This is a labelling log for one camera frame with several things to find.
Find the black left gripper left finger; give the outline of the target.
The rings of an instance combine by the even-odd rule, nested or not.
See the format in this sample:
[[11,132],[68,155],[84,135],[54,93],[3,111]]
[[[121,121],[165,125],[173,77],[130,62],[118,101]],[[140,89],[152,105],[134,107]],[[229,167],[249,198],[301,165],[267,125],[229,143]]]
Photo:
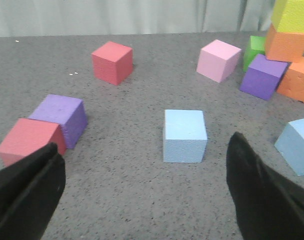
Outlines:
[[0,240],[41,239],[65,184],[65,161],[53,142],[0,170]]

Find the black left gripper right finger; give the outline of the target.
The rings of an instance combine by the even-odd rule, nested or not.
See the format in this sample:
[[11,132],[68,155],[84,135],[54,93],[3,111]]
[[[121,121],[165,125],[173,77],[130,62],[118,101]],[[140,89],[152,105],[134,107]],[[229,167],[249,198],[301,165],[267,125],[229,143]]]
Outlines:
[[267,166],[243,134],[230,138],[226,181],[245,240],[304,240],[304,188]]

